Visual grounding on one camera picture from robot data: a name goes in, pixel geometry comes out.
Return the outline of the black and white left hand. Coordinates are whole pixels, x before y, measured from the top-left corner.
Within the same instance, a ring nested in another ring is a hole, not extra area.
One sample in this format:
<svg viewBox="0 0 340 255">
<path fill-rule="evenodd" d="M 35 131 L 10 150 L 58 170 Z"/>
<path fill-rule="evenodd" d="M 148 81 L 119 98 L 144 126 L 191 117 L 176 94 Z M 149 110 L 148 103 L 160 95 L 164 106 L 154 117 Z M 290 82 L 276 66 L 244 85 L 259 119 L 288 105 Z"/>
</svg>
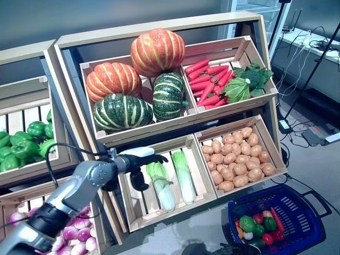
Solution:
<svg viewBox="0 0 340 255">
<path fill-rule="evenodd" d="M 144 191 L 149 188 L 145 183 L 145 178 L 141 172 L 141 166 L 150 163 L 168 162 L 168 159 L 162 155 L 155 154 L 152 147 L 136 147 L 119 153 L 118 157 L 125 163 L 125 170 L 119 170 L 120 174 L 130 174 L 130 182 L 137 191 Z"/>
</svg>

